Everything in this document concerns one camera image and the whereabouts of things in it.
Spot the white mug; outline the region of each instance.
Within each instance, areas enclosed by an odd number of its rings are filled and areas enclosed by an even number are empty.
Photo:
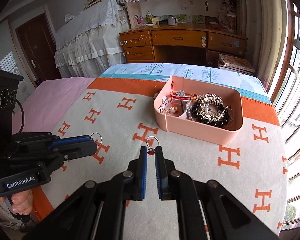
[[[169,25],[178,25],[178,19],[176,17],[168,17]]]

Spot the camera lens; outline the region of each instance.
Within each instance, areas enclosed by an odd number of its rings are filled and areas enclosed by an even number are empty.
[[[0,105],[1,108],[5,108],[7,106],[8,103],[8,90],[5,88],[2,93],[1,93],[1,97],[0,97]]]
[[[11,95],[10,95],[10,103],[13,104],[15,99],[16,99],[16,91],[12,90]]]

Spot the wooden desk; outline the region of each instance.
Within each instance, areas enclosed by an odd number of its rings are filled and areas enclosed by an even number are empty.
[[[128,63],[160,62],[218,67],[218,55],[244,57],[247,39],[210,25],[152,25],[120,33]]]

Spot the teal stripe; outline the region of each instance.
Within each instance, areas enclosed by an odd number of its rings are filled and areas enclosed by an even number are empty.
[[[100,77],[130,78],[130,79],[145,79],[145,80],[170,78],[170,76],[147,75],[147,74],[115,74],[115,73],[114,74],[103,73]]]
[[[168,79],[170,78],[170,76],[160,76],[160,75],[147,75],[147,74],[108,74],[108,73],[103,73],[100,77],[108,77],[108,78],[129,78],[129,79],[143,79],[143,80],[157,80],[157,79]],[[227,86],[227,85],[223,85],[223,84],[218,84],[218,83],[214,83],[217,85],[221,85],[221,86],[225,86],[225,87],[229,87],[235,90],[238,90],[240,92],[240,94],[243,97],[247,97],[247,98],[251,98],[251,99],[255,99],[258,100],[260,102],[263,103],[267,103],[267,104],[271,104],[270,99],[267,96],[263,96],[263,95],[259,95],[255,92],[251,92],[251,91],[247,91],[244,89],[240,89],[240,88],[236,88],[236,87],[232,87],[232,86]]]

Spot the human hand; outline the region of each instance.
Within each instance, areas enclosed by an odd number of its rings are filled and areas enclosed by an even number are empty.
[[[0,197],[0,202],[4,202],[6,197]],[[32,211],[33,197],[32,191],[26,190],[16,194],[11,197],[13,202],[12,211],[20,215],[28,215]]]

